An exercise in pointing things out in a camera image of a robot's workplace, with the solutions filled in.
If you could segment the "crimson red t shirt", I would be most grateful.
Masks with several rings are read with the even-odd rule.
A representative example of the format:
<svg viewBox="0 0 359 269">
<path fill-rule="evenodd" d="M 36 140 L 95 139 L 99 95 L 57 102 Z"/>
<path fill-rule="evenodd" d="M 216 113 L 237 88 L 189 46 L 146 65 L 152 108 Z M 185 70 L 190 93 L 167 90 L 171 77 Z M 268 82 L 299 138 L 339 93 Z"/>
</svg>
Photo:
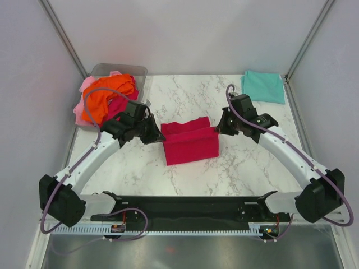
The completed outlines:
<svg viewBox="0 0 359 269">
<path fill-rule="evenodd" d="M 162 123 L 166 164 L 177 165 L 219 156 L 219 134 L 208 117 L 186 123 Z"/>
</svg>

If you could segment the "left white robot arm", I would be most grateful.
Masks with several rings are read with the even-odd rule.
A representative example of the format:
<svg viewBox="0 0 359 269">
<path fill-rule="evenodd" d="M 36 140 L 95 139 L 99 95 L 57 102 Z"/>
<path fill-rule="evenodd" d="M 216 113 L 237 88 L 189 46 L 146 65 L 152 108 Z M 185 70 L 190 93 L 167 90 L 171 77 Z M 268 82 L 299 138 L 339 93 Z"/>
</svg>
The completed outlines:
<svg viewBox="0 0 359 269">
<path fill-rule="evenodd" d="M 110 220 L 121 218 L 123 207 L 110 194 L 103 192 L 92 196 L 81 192 L 101 165 L 135 137 L 145 145 L 165 140 L 153 114 L 139 120 L 123 114 L 120 120 L 105 122 L 98 138 L 73 164 L 53 177 L 43 176 L 39 181 L 42 220 L 50 215 L 72 227 L 82 218 L 98 214 L 105 214 Z"/>
</svg>

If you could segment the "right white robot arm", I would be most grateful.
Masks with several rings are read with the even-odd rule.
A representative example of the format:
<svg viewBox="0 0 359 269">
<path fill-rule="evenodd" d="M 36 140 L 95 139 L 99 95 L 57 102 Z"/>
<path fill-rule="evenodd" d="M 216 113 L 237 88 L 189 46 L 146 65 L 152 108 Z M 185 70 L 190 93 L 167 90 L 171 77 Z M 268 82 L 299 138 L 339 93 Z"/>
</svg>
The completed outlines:
<svg viewBox="0 0 359 269">
<path fill-rule="evenodd" d="M 292 174 L 299 186 L 297 192 L 271 191 L 258 197 L 258 217 L 271 220 L 276 214 L 299 214 L 316 223 L 346 205 L 344 174 L 339 169 L 329 170 L 288 140 L 278 122 L 269 114 L 254 114 L 252 121 L 241 121 L 229 107 L 223 114 L 216 132 L 235 136 L 243 133 L 275 156 Z"/>
</svg>

